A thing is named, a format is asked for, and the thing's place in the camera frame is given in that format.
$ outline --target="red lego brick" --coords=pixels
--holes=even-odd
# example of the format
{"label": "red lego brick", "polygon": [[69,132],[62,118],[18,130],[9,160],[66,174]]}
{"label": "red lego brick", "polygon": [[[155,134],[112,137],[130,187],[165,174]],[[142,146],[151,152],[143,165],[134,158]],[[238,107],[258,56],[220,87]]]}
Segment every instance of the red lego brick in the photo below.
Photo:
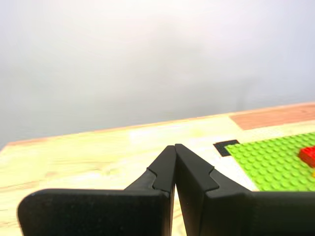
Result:
{"label": "red lego brick", "polygon": [[310,167],[315,168],[315,146],[301,149],[299,158]]}

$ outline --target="wooden table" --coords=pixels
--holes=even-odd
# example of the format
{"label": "wooden table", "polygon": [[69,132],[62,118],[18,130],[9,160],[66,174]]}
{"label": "wooden table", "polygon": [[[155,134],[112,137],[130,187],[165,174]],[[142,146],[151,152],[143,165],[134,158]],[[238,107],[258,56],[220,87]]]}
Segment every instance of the wooden table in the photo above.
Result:
{"label": "wooden table", "polygon": [[[124,189],[167,146],[182,143],[235,181],[232,157],[213,143],[315,131],[315,102],[9,143],[0,153],[0,235],[21,236],[19,202],[44,188]],[[186,235],[175,194],[173,236]]]}

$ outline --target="orange wooden strip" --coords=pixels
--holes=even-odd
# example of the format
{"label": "orange wooden strip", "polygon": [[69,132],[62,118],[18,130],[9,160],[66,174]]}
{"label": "orange wooden strip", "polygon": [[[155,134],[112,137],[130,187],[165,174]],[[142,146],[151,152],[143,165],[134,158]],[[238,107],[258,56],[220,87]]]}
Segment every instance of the orange wooden strip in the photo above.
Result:
{"label": "orange wooden strip", "polygon": [[270,110],[232,115],[230,118],[243,130],[315,120],[315,103],[282,106]]}

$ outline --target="gray background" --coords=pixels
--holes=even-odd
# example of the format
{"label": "gray background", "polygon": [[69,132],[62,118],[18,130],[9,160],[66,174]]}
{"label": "gray background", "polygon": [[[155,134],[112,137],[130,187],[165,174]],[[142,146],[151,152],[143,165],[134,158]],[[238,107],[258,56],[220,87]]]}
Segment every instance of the gray background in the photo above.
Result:
{"label": "gray background", "polygon": [[0,144],[315,98],[314,0],[0,2]]}

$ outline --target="black square marker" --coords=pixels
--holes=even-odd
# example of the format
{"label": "black square marker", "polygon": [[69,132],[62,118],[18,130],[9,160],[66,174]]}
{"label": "black square marker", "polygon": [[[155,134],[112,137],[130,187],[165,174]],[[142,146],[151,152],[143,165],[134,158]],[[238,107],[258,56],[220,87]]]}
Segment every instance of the black square marker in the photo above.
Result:
{"label": "black square marker", "polygon": [[221,156],[230,156],[231,154],[228,152],[228,150],[226,150],[225,147],[227,145],[233,145],[233,144],[239,144],[239,142],[236,139],[234,139],[234,140],[215,143],[213,145],[218,150],[218,152],[221,154]]}

